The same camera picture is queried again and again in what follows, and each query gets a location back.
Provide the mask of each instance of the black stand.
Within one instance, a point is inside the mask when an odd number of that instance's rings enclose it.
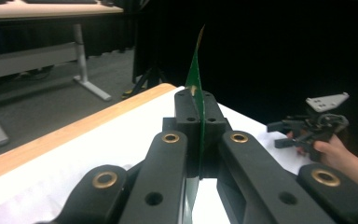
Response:
[[[164,34],[164,9],[165,9],[164,1],[163,0],[152,0],[147,3],[147,6],[143,6],[141,9],[141,13],[145,13],[147,17],[147,21],[140,21],[138,20],[138,32],[149,33],[150,35],[139,36],[137,35],[136,45],[135,45],[135,57],[134,57],[134,66],[133,66],[133,75],[132,75],[132,82],[135,83],[135,86],[132,88],[131,91],[125,92],[122,96],[123,99],[130,98],[133,95],[138,94],[145,88],[150,89],[155,87],[159,84],[159,82],[167,82],[167,78],[164,76],[162,70],[159,68],[158,60],[159,60],[159,53],[161,51],[160,46],[164,41],[162,36]],[[140,45],[140,41],[143,41],[145,47],[138,48]],[[149,55],[140,54],[139,51],[146,51],[150,52]],[[141,62],[147,61],[145,69],[145,73],[141,75],[141,78],[136,81],[136,78],[139,75],[139,64]]]

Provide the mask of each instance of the hole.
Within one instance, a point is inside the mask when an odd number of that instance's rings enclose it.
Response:
[[[117,174],[111,171],[100,172],[92,179],[92,186],[96,189],[106,189],[117,181]]]
[[[336,175],[323,169],[314,169],[311,175],[316,181],[328,187],[336,187],[341,184]]]
[[[157,192],[151,192],[146,195],[145,201],[150,206],[156,206],[162,203],[162,195]]]
[[[297,203],[297,198],[289,192],[280,193],[279,199],[281,200],[281,202],[289,204],[289,205],[294,205]]]
[[[332,181],[333,177],[325,173],[319,173],[318,176],[325,181]]]
[[[113,179],[113,177],[111,175],[101,175],[98,178],[98,181],[100,183],[107,183],[107,182],[111,181],[112,179]]]
[[[231,135],[231,140],[238,143],[245,143],[248,141],[248,137],[243,134],[234,133]]]
[[[164,136],[162,136],[162,141],[166,143],[175,143],[179,141],[179,135],[174,133],[167,133]]]

